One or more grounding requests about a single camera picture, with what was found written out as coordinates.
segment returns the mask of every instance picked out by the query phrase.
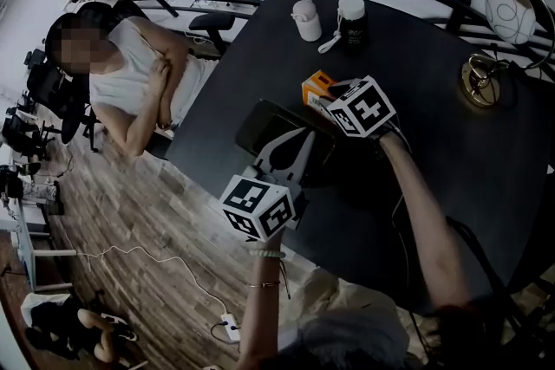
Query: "bracelet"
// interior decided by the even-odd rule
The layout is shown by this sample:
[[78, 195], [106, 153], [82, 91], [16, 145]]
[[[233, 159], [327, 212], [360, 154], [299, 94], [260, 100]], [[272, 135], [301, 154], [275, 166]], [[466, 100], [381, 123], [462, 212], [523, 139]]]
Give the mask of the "bracelet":
[[247, 287], [250, 287], [251, 289], [265, 289], [266, 287], [277, 287], [281, 282], [280, 281], [275, 281], [275, 282], [262, 282], [262, 283], [257, 283], [257, 284], [248, 284]]
[[249, 254], [251, 256], [258, 256], [258, 257], [274, 257], [276, 259], [283, 259], [285, 257], [285, 253], [283, 253], [283, 251], [265, 250], [265, 249], [249, 250]]

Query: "bottle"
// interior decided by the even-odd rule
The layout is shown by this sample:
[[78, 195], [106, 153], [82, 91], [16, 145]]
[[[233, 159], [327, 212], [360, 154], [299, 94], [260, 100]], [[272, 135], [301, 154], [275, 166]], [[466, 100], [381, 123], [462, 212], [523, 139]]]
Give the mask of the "bottle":
[[317, 41], [322, 35], [320, 17], [318, 17], [316, 5], [311, 0], [299, 0], [295, 3], [291, 17], [293, 17], [298, 32], [305, 41]]
[[368, 37], [366, 7], [363, 0], [339, 0], [341, 16], [339, 30], [341, 42], [346, 49], [358, 49]]

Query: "hand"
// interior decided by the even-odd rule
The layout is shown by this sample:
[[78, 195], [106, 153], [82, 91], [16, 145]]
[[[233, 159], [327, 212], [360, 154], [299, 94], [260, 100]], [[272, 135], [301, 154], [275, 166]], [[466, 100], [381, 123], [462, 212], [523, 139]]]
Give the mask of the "hand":
[[167, 130], [172, 125], [172, 111], [170, 101], [162, 96], [160, 108], [158, 110], [158, 119], [156, 120], [160, 130]]
[[161, 97], [164, 94], [167, 84], [167, 76], [172, 69], [169, 61], [163, 57], [159, 57], [150, 68], [149, 87], [150, 93], [155, 97]]

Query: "lamp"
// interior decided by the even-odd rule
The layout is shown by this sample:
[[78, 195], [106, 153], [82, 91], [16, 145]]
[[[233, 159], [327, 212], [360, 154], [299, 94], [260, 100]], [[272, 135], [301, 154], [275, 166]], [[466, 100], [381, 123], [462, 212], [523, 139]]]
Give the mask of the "lamp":
[[[551, 21], [555, 36], [555, 21], [545, 0], [539, 0]], [[528, 42], [536, 29], [536, 14], [530, 0], [486, 0], [486, 19], [505, 42], [519, 45]], [[539, 62], [520, 67], [524, 70], [540, 68], [549, 61], [555, 49], [555, 38], [547, 55]], [[498, 103], [500, 85], [494, 75], [506, 72], [511, 63], [498, 61], [488, 55], [471, 55], [462, 67], [460, 86], [464, 95], [477, 107], [491, 107]]]

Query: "plug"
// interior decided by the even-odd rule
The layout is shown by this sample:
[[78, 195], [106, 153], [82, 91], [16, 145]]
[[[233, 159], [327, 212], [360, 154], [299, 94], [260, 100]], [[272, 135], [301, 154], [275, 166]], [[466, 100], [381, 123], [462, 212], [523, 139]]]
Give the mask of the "plug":
[[222, 315], [222, 324], [225, 326], [225, 331], [232, 342], [241, 341], [241, 335], [237, 327], [237, 322], [235, 321], [235, 316], [231, 313]]

